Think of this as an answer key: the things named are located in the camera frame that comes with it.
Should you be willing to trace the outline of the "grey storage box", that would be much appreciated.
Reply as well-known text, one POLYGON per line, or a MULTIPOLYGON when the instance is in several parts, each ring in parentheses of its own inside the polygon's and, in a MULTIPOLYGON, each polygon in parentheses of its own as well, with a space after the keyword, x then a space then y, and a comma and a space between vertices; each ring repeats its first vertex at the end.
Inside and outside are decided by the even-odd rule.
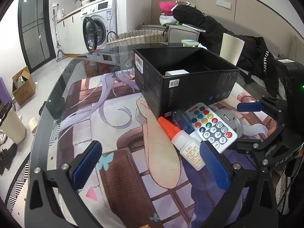
POLYGON ((201 33, 205 33, 204 29, 189 25, 169 25, 166 27, 164 34, 167 35, 169 43, 181 43, 183 39, 195 40, 198 42, 201 33))

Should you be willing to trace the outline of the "cardboard box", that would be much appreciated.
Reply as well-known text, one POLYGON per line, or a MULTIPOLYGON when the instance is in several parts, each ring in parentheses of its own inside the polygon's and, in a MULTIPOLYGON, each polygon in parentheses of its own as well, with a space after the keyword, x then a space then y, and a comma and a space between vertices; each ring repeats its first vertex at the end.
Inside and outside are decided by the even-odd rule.
POLYGON ((31 77, 28 67, 24 67, 12 77, 12 95, 18 105, 35 94, 36 85, 31 77))

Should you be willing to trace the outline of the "beige slipper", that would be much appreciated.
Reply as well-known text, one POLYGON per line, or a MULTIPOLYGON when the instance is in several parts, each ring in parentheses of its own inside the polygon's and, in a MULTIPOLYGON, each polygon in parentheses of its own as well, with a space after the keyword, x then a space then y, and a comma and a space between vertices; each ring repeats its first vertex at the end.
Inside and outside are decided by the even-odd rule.
POLYGON ((36 130, 37 130, 37 126, 38 126, 38 120, 33 117, 30 121, 29 121, 29 128, 30 128, 30 131, 32 134, 35 134, 36 133, 36 130))

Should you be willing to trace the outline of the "cream white cup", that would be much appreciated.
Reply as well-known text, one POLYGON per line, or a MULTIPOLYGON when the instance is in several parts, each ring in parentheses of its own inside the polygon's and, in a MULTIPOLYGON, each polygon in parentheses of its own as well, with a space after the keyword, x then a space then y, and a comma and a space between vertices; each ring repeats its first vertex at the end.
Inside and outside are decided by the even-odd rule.
POLYGON ((239 38, 223 33, 219 56, 233 65, 237 65, 245 42, 239 38))

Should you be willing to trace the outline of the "woven wicker basket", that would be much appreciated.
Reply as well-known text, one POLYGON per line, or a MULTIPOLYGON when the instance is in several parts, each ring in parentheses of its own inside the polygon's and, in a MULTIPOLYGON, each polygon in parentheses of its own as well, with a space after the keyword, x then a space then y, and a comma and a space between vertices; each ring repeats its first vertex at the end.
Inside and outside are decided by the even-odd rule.
POLYGON ((110 47, 167 43, 168 35, 161 30, 132 30, 121 33, 111 38, 108 42, 110 47))

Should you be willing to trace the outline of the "black jacket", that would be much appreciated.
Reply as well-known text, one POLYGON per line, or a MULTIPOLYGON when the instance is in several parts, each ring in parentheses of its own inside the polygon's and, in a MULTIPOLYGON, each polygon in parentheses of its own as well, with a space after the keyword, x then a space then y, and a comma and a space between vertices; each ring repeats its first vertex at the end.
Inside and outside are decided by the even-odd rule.
POLYGON ((198 40, 201 45, 260 79, 273 97, 284 98, 275 57, 263 37, 236 35, 213 17, 191 6, 178 5, 172 13, 178 22, 203 30, 198 40))

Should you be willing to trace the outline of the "white remote colourful buttons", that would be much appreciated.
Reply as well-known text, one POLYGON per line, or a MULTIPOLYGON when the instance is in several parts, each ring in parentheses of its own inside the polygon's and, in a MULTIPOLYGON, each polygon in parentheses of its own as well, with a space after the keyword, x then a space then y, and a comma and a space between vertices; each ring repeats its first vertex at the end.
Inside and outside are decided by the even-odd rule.
POLYGON ((209 141, 218 153, 223 153, 238 138, 228 123, 202 102, 190 107, 186 114, 200 138, 209 141))

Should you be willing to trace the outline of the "glue bottle orange cap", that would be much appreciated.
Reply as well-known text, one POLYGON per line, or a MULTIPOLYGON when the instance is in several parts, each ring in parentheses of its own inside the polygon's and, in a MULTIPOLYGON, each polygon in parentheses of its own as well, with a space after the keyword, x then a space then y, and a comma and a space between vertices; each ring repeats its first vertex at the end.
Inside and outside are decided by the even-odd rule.
POLYGON ((164 117, 159 117, 158 123, 184 159, 195 170, 200 171, 205 166, 200 156, 200 142, 164 117))

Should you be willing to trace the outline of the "white small box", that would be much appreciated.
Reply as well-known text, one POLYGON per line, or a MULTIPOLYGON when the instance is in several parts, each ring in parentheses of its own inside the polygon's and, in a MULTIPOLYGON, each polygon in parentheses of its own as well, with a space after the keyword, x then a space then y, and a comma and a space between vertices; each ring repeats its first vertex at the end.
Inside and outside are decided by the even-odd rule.
POLYGON ((184 75, 184 74, 188 74, 189 72, 186 70, 171 70, 171 71, 167 71, 165 72, 165 77, 169 77, 169 76, 176 76, 176 75, 184 75))

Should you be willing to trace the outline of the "cream trash bin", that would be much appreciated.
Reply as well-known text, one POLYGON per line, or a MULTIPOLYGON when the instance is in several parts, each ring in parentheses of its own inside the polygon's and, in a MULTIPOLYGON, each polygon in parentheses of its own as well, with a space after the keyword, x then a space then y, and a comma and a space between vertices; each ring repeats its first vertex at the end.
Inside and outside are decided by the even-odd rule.
POLYGON ((16 144, 26 137, 26 128, 10 101, 1 108, 1 130, 16 144))

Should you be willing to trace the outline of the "black organizer box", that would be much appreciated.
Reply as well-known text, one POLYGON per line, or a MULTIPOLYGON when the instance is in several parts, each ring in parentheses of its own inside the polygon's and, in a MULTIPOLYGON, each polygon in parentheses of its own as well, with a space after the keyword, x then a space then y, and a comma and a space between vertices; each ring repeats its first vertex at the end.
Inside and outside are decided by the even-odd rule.
POLYGON ((228 98, 240 72, 204 48, 138 48, 134 59, 135 82, 156 117, 174 109, 186 111, 198 102, 210 105, 228 98), (189 73, 165 77, 171 70, 189 73))

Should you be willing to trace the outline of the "pink plush item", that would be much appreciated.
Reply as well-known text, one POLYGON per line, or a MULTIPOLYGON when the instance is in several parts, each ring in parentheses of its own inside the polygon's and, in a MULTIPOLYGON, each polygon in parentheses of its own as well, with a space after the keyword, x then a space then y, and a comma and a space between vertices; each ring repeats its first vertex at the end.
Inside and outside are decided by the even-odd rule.
POLYGON ((172 16, 172 9, 176 6, 175 1, 167 1, 167 2, 159 2, 159 8, 161 9, 162 13, 165 13, 168 16, 172 16))

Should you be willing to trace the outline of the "black framed glass door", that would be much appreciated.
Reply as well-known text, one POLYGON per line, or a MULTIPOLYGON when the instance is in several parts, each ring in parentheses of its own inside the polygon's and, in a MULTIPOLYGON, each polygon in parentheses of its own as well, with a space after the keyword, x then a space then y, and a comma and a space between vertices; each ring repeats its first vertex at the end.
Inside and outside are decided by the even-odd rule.
POLYGON ((49 0, 19 0, 17 20, 23 57, 33 73, 55 58, 49 0))

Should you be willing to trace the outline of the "green sponge pack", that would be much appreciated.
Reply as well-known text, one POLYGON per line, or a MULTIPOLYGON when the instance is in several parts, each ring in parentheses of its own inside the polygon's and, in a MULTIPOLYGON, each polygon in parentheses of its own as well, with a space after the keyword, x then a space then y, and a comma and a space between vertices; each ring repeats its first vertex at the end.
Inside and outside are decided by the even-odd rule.
POLYGON ((183 44, 183 47, 198 47, 200 44, 199 42, 190 39, 183 39, 181 40, 181 43, 183 44))

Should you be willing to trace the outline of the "purple rolled mat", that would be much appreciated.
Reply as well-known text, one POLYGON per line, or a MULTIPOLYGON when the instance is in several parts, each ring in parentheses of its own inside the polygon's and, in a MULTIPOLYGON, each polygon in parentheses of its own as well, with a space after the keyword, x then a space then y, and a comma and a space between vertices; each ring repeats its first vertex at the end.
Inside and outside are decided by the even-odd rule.
POLYGON ((13 108, 14 108, 14 110, 16 110, 15 104, 13 103, 13 101, 11 99, 11 96, 4 84, 2 77, 0 77, 0 100, 3 105, 6 105, 8 102, 12 102, 13 108))

